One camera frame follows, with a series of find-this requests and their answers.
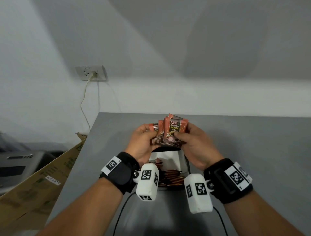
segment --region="screw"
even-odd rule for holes
[[[139,173],[137,171],[134,171],[134,178],[136,179],[138,177]]]

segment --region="black wrist strap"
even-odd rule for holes
[[[136,161],[134,157],[126,152],[120,152],[117,155],[117,158],[121,160],[121,162],[117,163],[115,167],[110,171],[108,175],[104,172],[101,173],[100,178],[106,178],[110,182],[112,182],[122,193],[132,192],[136,183],[133,181],[135,170],[139,170],[139,163]]]
[[[211,192],[223,204],[233,202],[247,195],[253,190],[252,184],[236,169],[236,173],[232,173],[231,178],[225,173],[227,169],[233,166],[233,162],[228,159],[222,159],[204,171],[205,180],[211,180],[214,191]],[[234,183],[234,177],[237,180],[247,181],[247,187],[240,190]]]

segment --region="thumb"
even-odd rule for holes
[[[148,131],[145,132],[144,135],[148,138],[148,139],[152,139],[157,135],[158,131]]]
[[[186,143],[190,142],[191,139],[193,138],[193,135],[191,135],[191,134],[180,133],[180,132],[177,132],[177,131],[174,132],[174,136],[176,138],[178,138],[178,139],[181,139],[181,140],[185,141]]]

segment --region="gray appliance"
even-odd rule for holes
[[[0,196],[37,172],[56,157],[46,151],[0,153]]]

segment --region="wrist strap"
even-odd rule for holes
[[[251,181],[238,170],[230,159],[222,159],[204,171],[205,180],[211,180],[211,192],[223,204],[236,201],[253,190]]]
[[[135,170],[139,170],[136,159],[126,152],[120,152],[105,165],[100,178],[108,179],[124,195],[125,192],[132,192],[136,185],[133,181]]]

